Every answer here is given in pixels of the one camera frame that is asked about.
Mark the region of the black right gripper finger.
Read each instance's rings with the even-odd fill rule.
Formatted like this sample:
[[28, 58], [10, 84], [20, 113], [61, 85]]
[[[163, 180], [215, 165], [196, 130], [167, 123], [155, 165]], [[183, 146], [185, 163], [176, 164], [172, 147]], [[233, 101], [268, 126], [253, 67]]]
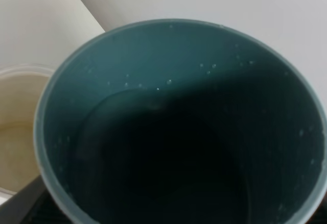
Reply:
[[1, 223], [69, 223], [40, 176], [1, 205]]

